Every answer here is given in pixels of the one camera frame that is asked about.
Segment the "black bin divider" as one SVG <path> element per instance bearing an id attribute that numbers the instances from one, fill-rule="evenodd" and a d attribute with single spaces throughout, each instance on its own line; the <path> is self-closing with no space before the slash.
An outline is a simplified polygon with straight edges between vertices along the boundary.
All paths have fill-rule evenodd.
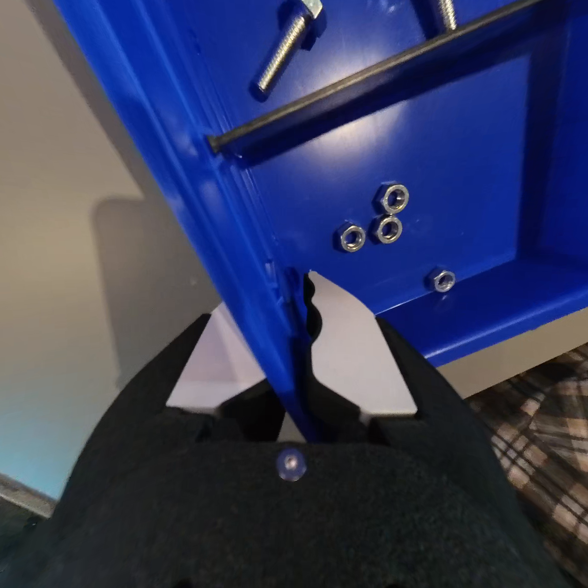
<path id="1" fill-rule="evenodd" d="M 214 154 L 266 160 L 367 115 L 481 70 L 509 53 L 547 1 L 516 1 L 206 141 Z"/>

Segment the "blue plastic bin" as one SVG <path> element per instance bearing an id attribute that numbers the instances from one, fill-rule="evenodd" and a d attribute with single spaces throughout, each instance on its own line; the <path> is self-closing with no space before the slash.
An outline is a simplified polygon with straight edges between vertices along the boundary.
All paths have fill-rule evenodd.
<path id="1" fill-rule="evenodd" d="M 430 1 L 324 1 L 326 28 L 251 94 L 284 1 L 55 1 L 269 382 L 303 433 L 303 276 L 443 365 L 587 307 L 587 1 L 468 76 L 266 160 L 206 141 L 433 37 Z M 383 182 L 409 190 L 375 244 Z M 356 253 L 334 247 L 346 221 Z M 431 291 L 427 275 L 456 283 Z"/>

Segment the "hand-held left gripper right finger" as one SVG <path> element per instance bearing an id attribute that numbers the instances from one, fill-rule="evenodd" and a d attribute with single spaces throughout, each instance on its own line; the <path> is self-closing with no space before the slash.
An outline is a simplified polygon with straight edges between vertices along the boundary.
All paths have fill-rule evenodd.
<path id="1" fill-rule="evenodd" d="M 376 316 L 341 286 L 305 276 L 306 402 L 319 420 L 411 418 L 416 402 Z"/>

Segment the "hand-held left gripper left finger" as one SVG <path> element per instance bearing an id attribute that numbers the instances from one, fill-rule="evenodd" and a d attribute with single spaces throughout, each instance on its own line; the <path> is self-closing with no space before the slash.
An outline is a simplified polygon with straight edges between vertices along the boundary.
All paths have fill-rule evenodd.
<path id="1" fill-rule="evenodd" d="M 285 409 L 225 305 L 211 314 L 167 405 L 235 423 L 254 442 L 275 442 Z"/>

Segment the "steel hex nut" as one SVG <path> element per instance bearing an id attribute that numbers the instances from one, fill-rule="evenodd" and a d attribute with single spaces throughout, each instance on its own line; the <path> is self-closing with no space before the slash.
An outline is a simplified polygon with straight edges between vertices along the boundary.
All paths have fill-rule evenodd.
<path id="1" fill-rule="evenodd" d="M 456 283 L 456 275 L 447 268 L 436 267 L 427 275 L 428 288 L 437 293 L 446 293 Z"/>
<path id="2" fill-rule="evenodd" d="M 409 202 L 408 188 L 397 182 L 383 182 L 373 198 L 374 208 L 385 215 L 397 215 Z"/>
<path id="3" fill-rule="evenodd" d="M 380 215 L 371 222 L 370 238 L 375 244 L 391 245 L 399 240 L 403 224 L 395 215 Z"/>
<path id="4" fill-rule="evenodd" d="M 334 247 L 344 253 L 356 253 L 366 242 L 364 228 L 350 221 L 341 224 L 334 232 Z"/>

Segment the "steel hex bolt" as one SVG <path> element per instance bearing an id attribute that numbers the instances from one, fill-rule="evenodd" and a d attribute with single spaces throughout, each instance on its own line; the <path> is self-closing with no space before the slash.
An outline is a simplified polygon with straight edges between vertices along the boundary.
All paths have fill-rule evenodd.
<path id="1" fill-rule="evenodd" d="M 326 28 L 323 1 L 284 1 L 278 9 L 279 34 L 250 85 L 252 96 L 263 102 L 299 49 L 309 51 Z"/>
<path id="2" fill-rule="evenodd" d="M 440 34 L 457 30 L 459 24 L 454 1 L 430 1 L 430 4 Z"/>

